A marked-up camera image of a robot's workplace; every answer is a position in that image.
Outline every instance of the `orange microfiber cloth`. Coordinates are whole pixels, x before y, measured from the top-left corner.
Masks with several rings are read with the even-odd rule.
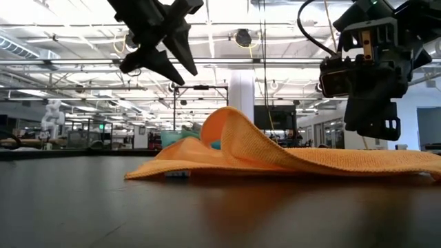
[[[214,141],[221,150],[213,149]],[[165,148],[126,179],[189,170],[215,175],[389,176],[415,172],[441,175],[441,156],[417,151],[288,148],[267,138],[246,116],[224,107],[204,122],[201,139],[188,137]]]

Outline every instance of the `white pillar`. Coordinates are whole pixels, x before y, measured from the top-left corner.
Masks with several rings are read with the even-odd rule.
[[[254,71],[233,70],[229,81],[229,106],[240,110],[251,122],[254,122]]]

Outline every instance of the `table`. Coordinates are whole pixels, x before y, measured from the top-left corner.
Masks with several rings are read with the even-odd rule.
[[[0,247],[439,247],[430,178],[123,180],[149,158],[0,162]]]

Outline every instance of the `ceiling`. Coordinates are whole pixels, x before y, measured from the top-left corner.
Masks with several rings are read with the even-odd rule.
[[[171,4],[172,0],[161,1]],[[297,11],[301,2],[268,0],[263,5],[257,1],[247,0],[204,0],[204,6],[194,15],[186,17],[192,25],[189,33],[189,44],[195,59],[249,59],[263,56],[262,45],[259,40],[261,24],[266,22],[267,57],[275,59],[322,59],[325,52],[307,41],[297,28]],[[351,1],[330,1],[329,18],[335,21],[350,5]],[[49,50],[59,55],[60,59],[117,59],[124,58],[130,53],[124,46],[124,37],[127,28],[114,20],[115,11],[106,0],[14,0],[0,1],[0,36],[2,34],[17,39],[17,42],[35,50]],[[323,2],[312,3],[302,13],[302,23],[308,33],[326,46],[333,48],[331,29]],[[253,38],[252,49],[240,48],[233,37],[237,29],[247,28]],[[159,50],[165,47],[160,44]],[[354,56],[359,51],[351,51]],[[22,59],[9,52],[0,50],[0,59]],[[199,65],[198,75],[193,76],[182,67],[175,65],[186,85],[226,86],[231,72],[235,69],[255,70],[256,75],[256,104],[263,104],[258,99],[263,96],[265,71],[262,66],[229,65]],[[2,65],[3,86],[17,87],[51,87],[57,90],[45,91],[44,94],[63,97],[90,99],[97,97],[112,98],[170,98],[168,90],[170,81],[163,76],[144,71],[139,76],[120,74],[114,65],[62,65],[59,72],[54,73],[41,70],[37,66]],[[315,91],[319,69],[317,65],[300,64],[296,67],[271,66],[266,70],[268,91],[270,97],[321,97]],[[112,87],[112,91],[86,90],[77,93],[72,90],[63,90],[66,87]],[[23,92],[13,92],[14,97],[35,97]],[[201,113],[222,107],[226,102],[221,91],[187,90],[182,97],[200,98],[212,97],[213,100],[188,101],[186,106],[178,103],[177,108],[204,109]],[[161,113],[170,117],[171,100],[160,103],[155,100],[127,101],[129,106],[109,104],[107,101],[63,101],[65,105],[86,105],[95,107],[100,112],[132,113]],[[292,104],[292,100],[274,100],[275,104]],[[308,108],[317,104],[317,101],[302,101],[302,107]],[[320,102],[316,107],[332,109],[336,101]]]

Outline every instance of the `dark tabletop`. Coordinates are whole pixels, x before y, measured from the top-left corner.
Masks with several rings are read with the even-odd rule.
[[[429,177],[123,180],[148,158],[0,163],[0,247],[439,247]]]

